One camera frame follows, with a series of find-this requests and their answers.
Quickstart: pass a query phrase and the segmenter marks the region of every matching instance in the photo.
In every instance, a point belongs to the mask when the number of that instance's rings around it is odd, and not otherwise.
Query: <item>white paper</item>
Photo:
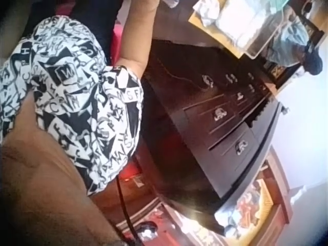
[[[218,0],[199,0],[193,9],[200,15],[203,26],[208,27],[219,17],[220,4]]]
[[[255,0],[228,0],[216,21],[216,26],[235,45],[243,48],[262,27],[266,12]]]

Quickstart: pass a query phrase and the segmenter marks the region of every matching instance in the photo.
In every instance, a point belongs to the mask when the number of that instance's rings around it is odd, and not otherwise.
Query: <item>metal drawer pull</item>
[[[223,119],[224,117],[226,117],[227,114],[228,113],[226,112],[226,110],[224,110],[223,108],[218,108],[214,112],[214,120],[218,121],[220,119]]]
[[[201,77],[205,84],[207,84],[209,87],[213,88],[214,81],[212,80],[211,77],[209,77],[208,75],[202,75]]]
[[[244,98],[244,95],[241,92],[238,92],[237,94],[237,101],[240,101]]]
[[[225,78],[229,81],[229,83],[233,84],[234,81],[232,80],[232,78],[229,77],[229,75],[225,75]]]
[[[248,142],[246,142],[245,140],[239,141],[236,144],[236,153],[237,155],[241,155],[244,150],[246,149],[246,147],[248,146]]]
[[[233,83],[237,83],[238,79],[236,78],[236,76],[231,73],[231,74],[226,74],[225,78],[229,81],[229,83],[233,84]]]
[[[248,87],[250,88],[251,92],[254,93],[255,92],[255,89],[252,85],[248,85]]]
[[[254,80],[254,76],[253,76],[251,73],[248,73],[248,77],[249,77],[251,80]]]

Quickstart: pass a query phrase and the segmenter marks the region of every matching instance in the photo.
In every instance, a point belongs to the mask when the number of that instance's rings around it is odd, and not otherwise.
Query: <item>dark wooden dresser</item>
[[[216,48],[154,40],[144,79],[138,161],[159,197],[225,235],[269,150],[281,104],[249,64]]]

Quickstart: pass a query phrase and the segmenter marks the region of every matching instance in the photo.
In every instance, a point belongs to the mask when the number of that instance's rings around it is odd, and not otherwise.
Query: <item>black and white patterned shirt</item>
[[[102,191],[127,164],[140,131],[143,91],[125,67],[106,67],[95,36],[66,16],[43,20],[0,68],[0,144],[33,90],[39,127]]]

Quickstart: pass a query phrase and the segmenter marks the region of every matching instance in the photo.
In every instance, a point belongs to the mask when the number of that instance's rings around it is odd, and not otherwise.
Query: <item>black pants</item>
[[[111,44],[116,17],[123,0],[76,0],[70,17],[86,25],[102,47],[111,64]],[[32,4],[23,37],[30,35],[42,20],[55,15],[56,1],[42,0]]]

